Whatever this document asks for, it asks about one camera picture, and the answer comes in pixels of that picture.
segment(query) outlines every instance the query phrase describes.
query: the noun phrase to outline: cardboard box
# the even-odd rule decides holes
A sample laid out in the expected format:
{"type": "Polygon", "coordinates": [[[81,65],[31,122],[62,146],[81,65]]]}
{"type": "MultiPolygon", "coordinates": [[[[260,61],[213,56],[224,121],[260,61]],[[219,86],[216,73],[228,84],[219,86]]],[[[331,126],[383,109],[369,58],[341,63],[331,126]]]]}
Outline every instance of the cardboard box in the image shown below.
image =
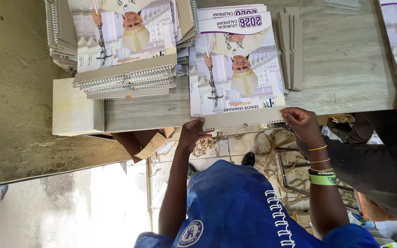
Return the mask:
{"type": "Polygon", "coordinates": [[[127,150],[135,163],[149,158],[162,147],[174,132],[173,127],[112,133],[113,137],[127,150]]]}

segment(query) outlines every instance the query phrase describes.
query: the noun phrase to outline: green wristband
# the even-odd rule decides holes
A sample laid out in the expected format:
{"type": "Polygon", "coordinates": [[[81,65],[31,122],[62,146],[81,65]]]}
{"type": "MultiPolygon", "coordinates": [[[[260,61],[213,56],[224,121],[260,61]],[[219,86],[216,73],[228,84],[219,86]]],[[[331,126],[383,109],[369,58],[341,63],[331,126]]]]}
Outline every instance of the green wristband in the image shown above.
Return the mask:
{"type": "Polygon", "coordinates": [[[336,175],[332,176],[317,176],[317,175],[309,175],[309,181],[313,184],[318,185],[336,185],[336,175]]]}

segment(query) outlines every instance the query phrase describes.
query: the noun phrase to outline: wooden table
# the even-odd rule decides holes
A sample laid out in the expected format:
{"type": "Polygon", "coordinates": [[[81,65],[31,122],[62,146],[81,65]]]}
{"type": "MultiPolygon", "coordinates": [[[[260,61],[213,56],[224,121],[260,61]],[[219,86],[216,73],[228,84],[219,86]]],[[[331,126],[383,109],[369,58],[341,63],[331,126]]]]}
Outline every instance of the wooden table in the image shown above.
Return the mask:
{"type": "MultiPolygon", "coordinates": [[[[197,1],[199,8],[245,4],[197,1]]],[[[397,88],[378,1],[361,1],[357,15],[325,14],[323,0],[260,0],[272,18],[300,7],[303,29],[303,95],[287,98],[318,115],[392,109],[397,88]]],[[[105,132],[180,127],[190,121],[189,87],[180,77],[166,97],[105,101],[105,132]]],[[[255,132],[259,127],[229,133],[255,132]]]]}

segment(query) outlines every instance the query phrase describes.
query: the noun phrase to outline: dark pants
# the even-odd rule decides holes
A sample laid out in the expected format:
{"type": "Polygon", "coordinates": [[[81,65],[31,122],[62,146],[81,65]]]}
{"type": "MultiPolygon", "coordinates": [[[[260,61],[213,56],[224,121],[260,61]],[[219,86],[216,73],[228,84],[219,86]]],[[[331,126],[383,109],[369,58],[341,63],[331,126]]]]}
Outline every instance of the dark pants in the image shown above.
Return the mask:
{"type": "MultiPolygon", "coordinates": [[[[355,119],[347,140],[352,144],[325,139],[330,164],[338,179],[397,217],[397,112],[362,112],[355,119]],[[384,145],[365,145],[373,131],[384,145]]],[[[308,158],[307,144],[296,140],[299,150],[308,158]]]]}

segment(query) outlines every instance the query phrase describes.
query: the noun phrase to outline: tiled floor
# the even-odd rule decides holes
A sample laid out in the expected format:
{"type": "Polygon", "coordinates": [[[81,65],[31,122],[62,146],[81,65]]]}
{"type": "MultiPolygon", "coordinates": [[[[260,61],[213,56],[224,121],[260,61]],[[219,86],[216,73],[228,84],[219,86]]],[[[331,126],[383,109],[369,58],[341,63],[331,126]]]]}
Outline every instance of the tiled floor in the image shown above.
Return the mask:
{"type": "MultiPolygon", "coordinates": [[[[199,157],[191,155],[190,163],[192,163],[197,170],[204,170],[219,159],[230,161],[234,164],[241,164],[241,160],[247,152],[254,152],[256,154],[254,168],[268,178],[269,182],[281,197],[287,195],[284,201],[287,205],[286,207],[289,207],[289,209],[306,210],[308,209],[308,200],[299,200],[302,195],[298,196],[298,194],[291,192],[286,194],[285,190],[281,190],[282,187],[279,182],[282,176],[280,168],[277,166],[278,160],[276,160],[278,155],[271,153],[272,145],[280,145],[281,147],[296,146],[295,142],[289,143],[292,141],[292,135],[284,130],[273,131],[271,135],[273,136],[273,144],[269,141],[272,138],[268,138],[267,134],[264,132],[229,136],[228,138],[219,140],[215,147],[207,150],[204,155],[199,157]]],[[[161,197],[156,203],[154,203],[154,201],[157,200],[159,192],[165,189],[164,184],[168,182],[169,170],[174,158],[176,146],[177,142],[168,142],[157,151],[157,154],[150,158],[150,197],[151,204],[154,204],[154,209],[152,209],[153,230],[157,230],[157,227],[154,226],[157,226],[158,211],[162,204],[164,192],[161,193],[161,197]]],[[[302,157],[297,158],[299,155],[297,152],[285,152],[283,154],[286,157],[286,159],[283,159],[284,165],[291,165],[293,163],[302,164],[306,162],[302,157]]],[[[307,168],[295,168],[289,172],[286,178],[288,182],[292,182],[290,185],[297,185],[301,180],[307,178],[307,168]]],[[[297,188],[304,189],[304,184],[297,186],[297,188]]]]}

